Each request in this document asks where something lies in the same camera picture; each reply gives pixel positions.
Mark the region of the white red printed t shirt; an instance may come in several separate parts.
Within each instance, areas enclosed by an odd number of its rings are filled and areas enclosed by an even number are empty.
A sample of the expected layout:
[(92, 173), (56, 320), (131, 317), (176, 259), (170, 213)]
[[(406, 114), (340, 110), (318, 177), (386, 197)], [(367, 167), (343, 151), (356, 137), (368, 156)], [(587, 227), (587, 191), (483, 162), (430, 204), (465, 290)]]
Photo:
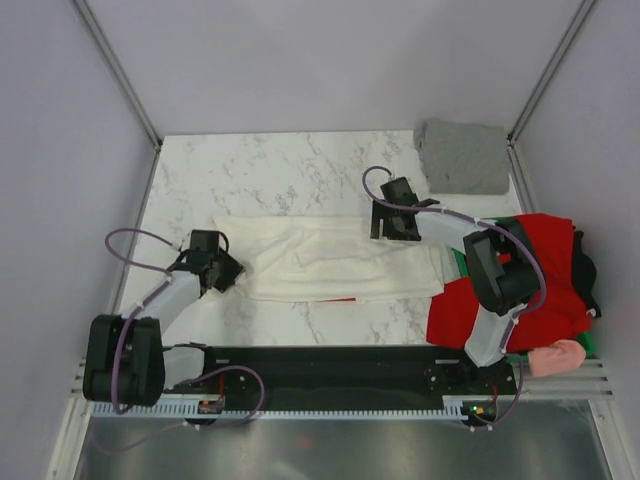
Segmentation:
[(216, 216), (212, 225), (245, 268), (237, 290), (253, 300), (431, 298), (460, 277), (443, 244), (372, 239), (360, 217)]

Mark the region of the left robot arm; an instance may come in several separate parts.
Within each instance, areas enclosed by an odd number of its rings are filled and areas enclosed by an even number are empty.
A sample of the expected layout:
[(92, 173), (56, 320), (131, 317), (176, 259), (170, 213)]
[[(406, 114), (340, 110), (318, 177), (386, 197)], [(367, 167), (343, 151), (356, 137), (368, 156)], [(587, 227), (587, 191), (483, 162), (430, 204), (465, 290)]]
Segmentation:
[(245, 271), (229, 253), (227, 235), (219, 230), (193, 230), (189, 245), (167, 267), (121, 255), (111, 244), (118, 234), (148, 236), (172, 243), (142, 229), (124, 227), (109, 232), (109, 253), (128, 266), (161, 275), (160, 282), (123, 314), (101, 314), (91, 322), (82, 393), (93, 402), (108, 402), (118, 415), (151, 407), (165, 389), (166, 367), (162, 335), (177, 317), (210, 290), (226, 292)]

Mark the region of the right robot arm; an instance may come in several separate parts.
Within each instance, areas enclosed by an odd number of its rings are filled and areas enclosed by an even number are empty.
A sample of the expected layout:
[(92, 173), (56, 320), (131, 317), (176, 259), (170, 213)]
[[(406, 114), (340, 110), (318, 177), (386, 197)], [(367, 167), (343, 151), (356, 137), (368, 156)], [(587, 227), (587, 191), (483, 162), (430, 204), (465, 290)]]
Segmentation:
[(520, 317), (540, 308), (547, 297), (543, 269), (522, 224), (514, 217), (499, 221), (454, 211), (434, 200), (420, 201), (404, 177), (369, 188), (368, 168), (362, 185), (371, 198), (371, 236), (438, 241), (465, 256), (468, 278), (479, 307), (464, 344), (470, 361), (458, 368), (467, 392), (483, 392), (494, 381), (491, 365), (507, 354)]

